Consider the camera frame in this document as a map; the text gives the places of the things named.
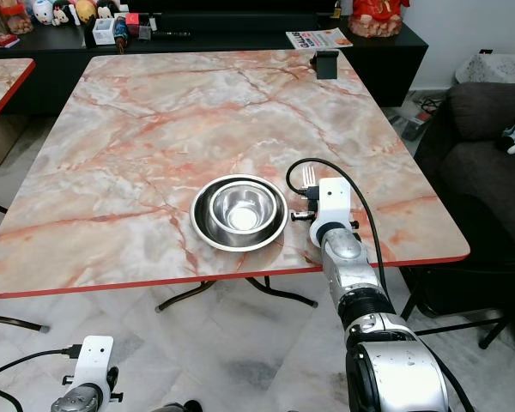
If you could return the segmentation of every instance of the black cabinet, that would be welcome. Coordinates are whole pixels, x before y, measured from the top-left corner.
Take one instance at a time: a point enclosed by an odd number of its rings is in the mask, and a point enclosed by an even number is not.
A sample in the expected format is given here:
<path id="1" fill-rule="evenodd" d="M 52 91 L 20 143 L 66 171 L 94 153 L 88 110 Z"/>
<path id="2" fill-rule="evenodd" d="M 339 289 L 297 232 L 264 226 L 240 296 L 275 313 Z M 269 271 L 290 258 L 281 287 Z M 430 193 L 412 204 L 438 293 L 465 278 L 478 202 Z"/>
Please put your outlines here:
<path id="1" fill-rule="evenodd" d="M 343 48 L 348 61 L 380 106 L 400 106 L 426 53 L 427 44 L 403 25 L 398 36 L 364 39 L 350 33 L 347 18 L 328 21 L 354 43 Z M 21 42 L 0 49 L 0 58 L 32 58 L 34 72 L 19 88 L 3 112 L 58 115 L 78 79 L 95 56 L 117 54 L 114 45 L 86 49 L 82 27 L 37 26 Z M 132 40 L 126 53 L 220 52 L 234 50 L 291 49 L 284 32 L 195 32 L 190 39 Z"/>

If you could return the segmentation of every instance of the tile floor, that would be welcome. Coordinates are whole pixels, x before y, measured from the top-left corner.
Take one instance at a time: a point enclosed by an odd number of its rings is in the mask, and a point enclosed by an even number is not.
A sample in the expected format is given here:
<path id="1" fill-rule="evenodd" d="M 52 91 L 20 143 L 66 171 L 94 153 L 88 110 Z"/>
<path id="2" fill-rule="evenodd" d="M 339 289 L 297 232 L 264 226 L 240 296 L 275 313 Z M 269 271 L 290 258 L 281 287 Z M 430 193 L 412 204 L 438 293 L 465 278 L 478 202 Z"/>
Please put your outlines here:
<path id="1" fill-rule="evenodd" d="M 404 122 L 386 115 L 400 132 Z M 0 166 L 4 206 L 13 200 L 53 122 L 35 118 Z M 397 269 L 389 269 L 387 277 L 401 311 L 409 291 Z M 41 334 L 0 324 L 0 366 L 35 351 L 82 342 L 86 335 L 111 335 L 112 364 L 120 369 L 117 389 L 124 392 L 124 402 L 111 404 L 111 412 L 150 412 L 190 398 L 200 400 L 205 412 L 348 410 L 342 327 L 322 274 L 272 279 L 273 287 L 317 300 L 316 309 L 261 294 L 240 280 L 218 282 L 204 294 L 155 313 L 157 304 L 192 286 L 0 300 L 0 315 L 51 326 Z M 409 324 L 419 330 L 463 320 L 430 319 L 415 311 Z M 486 330 L 426 336 L 425 341 L 458 376 L 477 411 L 515 411 L 515 338 L 505 330 L 482 351 L 476 343 Z M 49 410 L 64 393 L 61 378 L 74 366 L 59 355 L 39 358 L 0 376 L 0 388 L 18 397 L 27 412 Z M 463 410 L 452 391 L 451 407 Z M 0 412 L 11 410 L 0 398 Z"/>

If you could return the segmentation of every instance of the red table edge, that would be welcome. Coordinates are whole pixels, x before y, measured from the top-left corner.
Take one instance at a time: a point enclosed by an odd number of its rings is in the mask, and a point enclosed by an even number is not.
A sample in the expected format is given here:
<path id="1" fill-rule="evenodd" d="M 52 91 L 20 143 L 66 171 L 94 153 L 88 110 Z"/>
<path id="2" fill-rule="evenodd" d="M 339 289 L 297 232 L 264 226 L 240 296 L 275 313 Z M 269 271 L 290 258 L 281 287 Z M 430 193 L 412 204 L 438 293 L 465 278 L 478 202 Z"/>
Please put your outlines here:
<path id="1" fill-rule="evenodd" d="M 409 260 L 401 262 L 389 262 L 384 264 L 384 267 L 401 267 L 401 266 L 420 266 L 423 264 L 449 264 L 452 262 L 458 262 L 464 260 L 469 256 L 466 253 L 463 256 L 455 257 L 440 257 L 435 259 L 422 259 L 422 260 Z M 378 267 L 378 264 L 372 264 L 374 268 Z M 79 286 L 75 288 L 57 288 L 57 289 L 46 289 L 36 290 L 31 292 L 7 292 L 0 294 L 0 299 L 8 298 L 28 298 L 33 296 L 46 296 L 48 294 L 73 294 L 79 292 L 93 292 L 97 290 L 112 290 L 112 289 L 125 289 L 125 288 L 143 288 L 149 286 L 164 286 L 173 285 L 180 283 L 198 283 L 198 282 L 209 282 L 209 281 L 226 281 L 233 279 L 243 279 L 245 277 L 264 277 L 264 276 L 279 276 L 279 275 L 296 275 L 302 273 L 319 272 L 322 270 L 322 266 L 316 266 L 313 268 L 303 269 L 284 269 L 284 270 L 272 270 L 269 272 L 245 272 L 245 273 L 228 273 L 225 275 L 217 276 L 195 276 L 195 277 L 184 277 L 181 279 L 158 279 L 154 281 L 142 281 L 142 282 L 126 282 L 126 283 L 113 283 L 108 285 L 95 285 L 95 286 Z"/>
<path id="2" fill-rule="evenodd" d="M 0 99 L 0 112 L 2 111 L 3 107 L 6 106 L 6 103 L 8 103 L 9 99 L 11 99 L 11 97 L 15 94 L 17 89 L 24 83 L 24 81 L 27 80 L 28 75 L 32 73 L 35 67 L 36 63 L 31 59 L 31 63 L 27 66 L 25 71 L 21 73 L 21 75 L 17 78 L 14 84 L 11 85 L 2 99 Z"/>

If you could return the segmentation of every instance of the black cable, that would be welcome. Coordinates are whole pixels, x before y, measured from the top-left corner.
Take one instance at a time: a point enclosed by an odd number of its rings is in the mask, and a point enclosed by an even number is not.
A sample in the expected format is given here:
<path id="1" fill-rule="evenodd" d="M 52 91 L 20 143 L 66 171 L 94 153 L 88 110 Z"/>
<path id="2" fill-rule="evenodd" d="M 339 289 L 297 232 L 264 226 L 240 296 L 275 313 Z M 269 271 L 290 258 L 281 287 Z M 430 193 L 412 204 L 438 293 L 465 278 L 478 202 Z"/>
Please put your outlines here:
<path id="1" fill-rule="evenodd" d="M 30 354 L 29 356 L 25 356 L 24 358 L 20 358 L 18 360 L 14 360 L 13 362 L 10 362 L 8 365 L 4 365 L 3 367 L 0 367 L 0 373 L 5 371 L 6 369 L 10 369 L 11 367 L 14 367 L 15 365 L 19 365 L 22 362 L 29 361 L 33 358 L 38 358 L 39 356 L 44 356 L 45 354 L 67 354 L 71 359 L 75 359 L 80 354 L 80 349 L 82 345 L 73 345 L 70 348 L 65 349 L 54 349 L 54 350 L 46 350 L 44 352 L 38 352 L 36 354 Z M 4 392 L 0 390 L 0 397 L 3 397 L 4 399 L 10 401 L 17 412 L 23 412 L 23 407 L 19 403 L 17 399 L 15 399 L 12 395 L 10 395 L 8 392 Z"/>
<path id="2" fill-rule="evenodd" d="M 387 300 L 391 303 L 391 299 L 389 297 L 389 294 L 387 292 L 387 282 L 385 281 L 385 272 L 384 272 L 384 261 L 381 257 L 381 248 L 379 245 L 379 237 L 378 237 L 378 231 L 376 230 L 376 225 L 374 223 L 374 219 L 372 216 L 372 211 L 368 207 L 368 203 L 364 196 L 362 195 L 361 191 L 357 187 L 356 183 L 338 166 L 336 166 L 334 163 L 330 161 L 325 161 L 324 159 L 319 159 L 316 157 L 307 157 L 305 159 L 300 159 L 296 161 L 292 166 L 288 168 L 288 171 L 286 172 L 286 184 L 290 188 L 291 191 L 294 191 L 295 193 L 304 196 L 306 194 L 306 191 L 296 189 L 294 185 L 292 185 L 292 182 L 290 182 L 290 173 L 300 164 L 302 163 L 310 163 L 310 162 L 316 162 L 316 163 L 322 163 L 323 165 L 326 165 L 332 169 L 334 169 L 336 172 L 340 173 L 351 185 L 354 192 L 357 194 L 357 197 L 359 198 L 360 202 L 362 203 L 362 206 L 364 207 L 364 210 L 367 212 L 368 221 L 370 221 L 370 228 L 372 229 L 372 236 L 374 238 L 374 247 L 376 248 L 376 257 L 378 259 L 378 270 L 379 270 L 379 282 L 381 283 L 382 288 L 384 289 L 385 296 L 387 296 Z"/>
<path id="3" fill-rule="evenodd" d="M 473 408 L 473 405 L 471 404 L 470 400 L 467 398 L 467 395 L 465 394 L 464 388 L 460 385 L 460 383 L 457 381 L 456 377 L 452 374 L 450 369 L 447 365 L 433 352 L 431 348 L 429 348 L 425 342 L 421 341 L 427 349 L 429 349 L 429 352 L 433 355 L 433 358 L 437 361 L 440 367 L 440 371 L 446 376 L 446 378 L 450 381 L 452 387 L 454 388 L 454 391 L 457 393 L 457 397 L 460 398 L 460 402 L 463 405 L 463 409 L 465 412 L 475 412 L 475 409 Z"/>

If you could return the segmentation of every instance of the metal bowl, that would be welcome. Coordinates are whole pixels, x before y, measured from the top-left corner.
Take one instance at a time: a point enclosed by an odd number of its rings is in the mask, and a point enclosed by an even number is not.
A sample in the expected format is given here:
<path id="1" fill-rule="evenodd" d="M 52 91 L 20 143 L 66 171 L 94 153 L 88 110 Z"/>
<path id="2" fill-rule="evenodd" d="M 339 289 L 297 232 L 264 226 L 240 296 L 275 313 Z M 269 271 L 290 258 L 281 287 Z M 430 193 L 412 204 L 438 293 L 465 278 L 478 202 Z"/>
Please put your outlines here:
<path id="1" fill-rule="evenodd" d="M 215 224 L 228 233 L 252 234 L 273 221 L 276 200 L 263 184 L 239 180 L 212 195 L 209 213 Z"/>
<path id="2" fill-rule="evenodd" d="M 262 185 L 272 194 L 276 212 L 269 225 L 253 233 L 244 231 L 234 233 L 224 230 L 212 219 L 210 214 L 212 197 L 216 192 L 221 191 L 222 187 L 233 182 Z M 264 247 L 282 233 L 287 222 L 288 205 L 282 192 L 269 181 L 248 174 L 231 174 L 212 180 L 197 193 L 191 205 L 191 224 L 198 236 L 209 245 L 223 251 L 253 251 Z"/>

